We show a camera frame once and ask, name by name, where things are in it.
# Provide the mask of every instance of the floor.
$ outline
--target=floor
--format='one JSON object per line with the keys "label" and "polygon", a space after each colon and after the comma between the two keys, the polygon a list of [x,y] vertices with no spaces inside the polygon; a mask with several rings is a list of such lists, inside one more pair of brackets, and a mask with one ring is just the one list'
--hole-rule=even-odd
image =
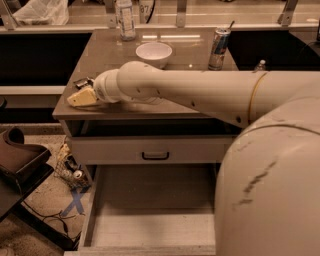
{"label": "floor", "polygon": [[[12,124],[0,124],[0,133],[10,126]],[[60,125],[17,124],[16,126],[23,130],[25,143],[40,144],[51,151],[52,156],[47,163],[55,168],[57,154],[65,139]],[[89,192],[90,188],[80,199],[84,209],[83,213],[79,213],[76,207],[68,208],[73,200],[70,187],[60,178],[57,169],[55,169],[53,174],[26,199],[26,202],[42,215],[62,212],[63,216],[70,217],[65,222],[69,229],[68,236],[73,238],[81,232]],[[46,223],[57,231],[65,233],[60,221],[48,219]],[[0,249],[6,247],[12,248],[17,256],[59,256],[64,254],[62,249],[12,214],[0,223]]]}

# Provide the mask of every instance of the can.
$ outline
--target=can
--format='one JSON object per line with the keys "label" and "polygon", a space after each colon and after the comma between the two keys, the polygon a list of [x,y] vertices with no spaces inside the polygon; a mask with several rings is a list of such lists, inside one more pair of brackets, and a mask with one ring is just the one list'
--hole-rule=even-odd
{"label": "can", "polygon": [[231,30],[229,28],[216,28],[208,65],[210,70],[222,69],[224,54],[228,47],[228,39],[230,34]]}

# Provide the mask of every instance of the white bowl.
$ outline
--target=white bowl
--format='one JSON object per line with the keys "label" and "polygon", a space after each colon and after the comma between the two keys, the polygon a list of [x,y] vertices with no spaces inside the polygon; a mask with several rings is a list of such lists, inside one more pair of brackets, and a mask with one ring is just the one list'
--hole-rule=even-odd
{"label": "white bowl", "polygon": [[167,65],[172,49],[167,44],[151,42],[140,45],[136,54],[143,62],[162,69]]}

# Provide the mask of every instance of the plastic bag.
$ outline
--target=plastic bag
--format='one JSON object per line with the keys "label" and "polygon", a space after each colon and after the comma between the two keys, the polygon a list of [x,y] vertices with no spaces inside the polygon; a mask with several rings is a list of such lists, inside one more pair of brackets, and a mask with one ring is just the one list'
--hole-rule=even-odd
{"label": "plastic bag", "polygon": [[65,25],[68,0],[30,0],[13,14],[19,25]]}

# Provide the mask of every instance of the black drawer handle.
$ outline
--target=black drawer handle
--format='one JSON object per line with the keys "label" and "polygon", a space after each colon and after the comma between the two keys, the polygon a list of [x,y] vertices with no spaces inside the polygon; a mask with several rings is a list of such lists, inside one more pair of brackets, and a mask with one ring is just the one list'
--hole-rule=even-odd
{"label": "black drawer handle", "polygon": [[167,160],[169,156],[169,152],[142,152],[143,160]]}

